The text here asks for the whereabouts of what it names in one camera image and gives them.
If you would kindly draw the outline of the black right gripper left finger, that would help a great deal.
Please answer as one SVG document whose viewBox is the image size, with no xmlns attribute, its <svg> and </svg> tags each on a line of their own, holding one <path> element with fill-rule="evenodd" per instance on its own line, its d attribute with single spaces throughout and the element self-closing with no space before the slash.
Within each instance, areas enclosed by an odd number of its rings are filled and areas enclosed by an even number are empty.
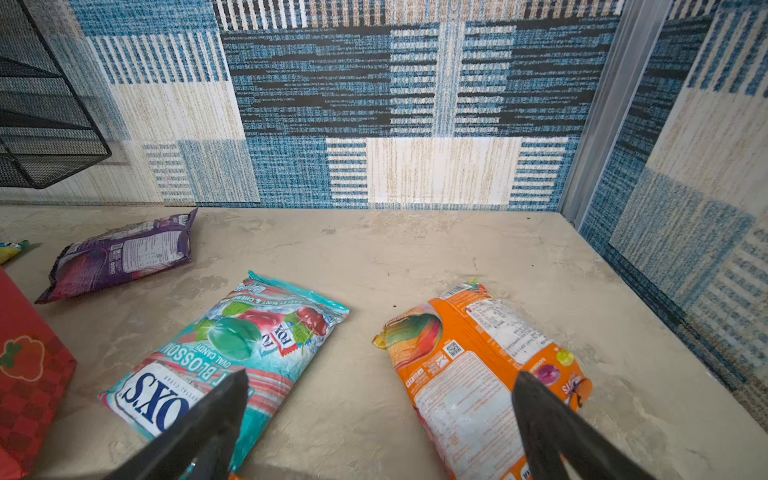
<svg viewBox="0 0 768 480">
<path fill-rule="evenodd" d="M 248 376 L 239 370 L 195 403 L 182 380 L 164 368 L 146 368 L 118 394 L 159 435 L 109 479 L 227 479 L 248 400 Z"/>
</svg>

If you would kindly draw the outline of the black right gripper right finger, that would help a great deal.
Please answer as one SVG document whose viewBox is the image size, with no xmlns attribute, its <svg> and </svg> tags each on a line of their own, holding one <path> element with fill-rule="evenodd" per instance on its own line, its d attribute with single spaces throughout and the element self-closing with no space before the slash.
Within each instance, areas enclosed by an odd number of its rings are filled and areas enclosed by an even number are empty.
<svg viewBox="0 0 768 480">
<path fill-rule="evenodd" d="M 534 375 L 518 374 L 511 402 L 533 479 L 567 479 L 567 466 L 582 479 L 653 479 Z"/>
</svg>

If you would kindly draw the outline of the orange candy bag back side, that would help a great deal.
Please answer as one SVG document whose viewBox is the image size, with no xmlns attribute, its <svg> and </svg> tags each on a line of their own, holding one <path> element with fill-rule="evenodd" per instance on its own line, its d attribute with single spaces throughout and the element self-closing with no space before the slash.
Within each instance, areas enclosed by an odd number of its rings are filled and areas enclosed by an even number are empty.
<svg viewBox="0 0 768 480">
<path fill-rule="evenodd" d="M 454 479 L 531 478 L 512 405 L 520 373 L 574 411 L 593 390 L 571 351 L 476 280 L 390 320 L 373 343 L 388 353 Z"/>
</svg>

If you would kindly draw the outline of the teal Fox's candy bag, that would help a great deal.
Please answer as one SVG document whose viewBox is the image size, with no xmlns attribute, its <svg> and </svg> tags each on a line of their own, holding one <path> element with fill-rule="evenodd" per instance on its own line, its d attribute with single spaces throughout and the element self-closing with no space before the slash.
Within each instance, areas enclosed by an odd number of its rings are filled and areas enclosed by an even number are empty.
<svg viewBox="0 0 768 480">
<path fill-rule="evenodd" d="M 101 402 L 152 439 L 228 376 L 248 400 L 230 462 L 237 471 L 348 307 L 290 283 L 243 280 L 199 320 L 148 355 Z"/>
</svg>

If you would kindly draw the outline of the red paper gift bag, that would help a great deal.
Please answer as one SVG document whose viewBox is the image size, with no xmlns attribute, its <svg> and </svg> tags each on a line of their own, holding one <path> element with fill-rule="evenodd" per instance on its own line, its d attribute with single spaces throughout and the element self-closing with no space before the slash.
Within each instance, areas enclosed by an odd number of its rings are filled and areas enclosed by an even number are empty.
<svg viewBox="0 0 768 480">
<path fill-rule="evenodd" d="M 31 473 L 76 360 L 1 273 L 1 477 Z"/>
</svg>

